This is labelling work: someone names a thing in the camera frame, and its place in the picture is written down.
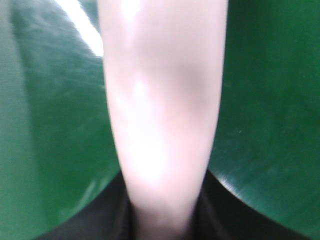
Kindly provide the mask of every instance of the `black fabric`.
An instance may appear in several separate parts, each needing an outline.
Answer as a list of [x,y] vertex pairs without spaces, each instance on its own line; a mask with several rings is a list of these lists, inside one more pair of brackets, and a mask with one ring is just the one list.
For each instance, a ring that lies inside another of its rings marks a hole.
[[[87,207],[35,240],[132,240],[133,212],[121,172]],[[205,174],[194,212],[195,240],[307,240],[251,209]]]

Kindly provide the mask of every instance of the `green surface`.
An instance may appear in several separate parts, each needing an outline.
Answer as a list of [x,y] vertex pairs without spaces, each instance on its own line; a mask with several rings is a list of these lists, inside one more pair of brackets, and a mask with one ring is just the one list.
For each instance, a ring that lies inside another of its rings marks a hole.
[[[82,7],[98,28],[94,0]],[[230,0],[209,168],[242,201],[320,239],[320,2]],[[119,170],[102,59],[53,0],[0,1],[0,239],[78,212]]]

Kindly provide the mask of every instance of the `green plastic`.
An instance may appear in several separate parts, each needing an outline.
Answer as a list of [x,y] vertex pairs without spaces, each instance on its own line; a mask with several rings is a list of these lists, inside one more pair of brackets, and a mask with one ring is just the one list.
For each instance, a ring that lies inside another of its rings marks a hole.
[[[81,0],[98,29],[94,0]],[[102,59],[54,0],[0,1],[0,239],[71,217],[119,170]],[[320,2],[230,0],[209,168],[243,202],[320,239]]]

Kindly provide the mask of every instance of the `glossy green background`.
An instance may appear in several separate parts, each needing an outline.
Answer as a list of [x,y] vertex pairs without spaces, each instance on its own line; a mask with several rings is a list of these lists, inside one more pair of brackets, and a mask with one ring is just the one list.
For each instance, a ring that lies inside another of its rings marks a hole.
[[[94,0],[82,8],[98,29]],[[230,0],[209,168],[242,201],[320,239],[320,3]],[[54,0],[0,1],[0,239],[27,240],[119,170],[102,59]]]

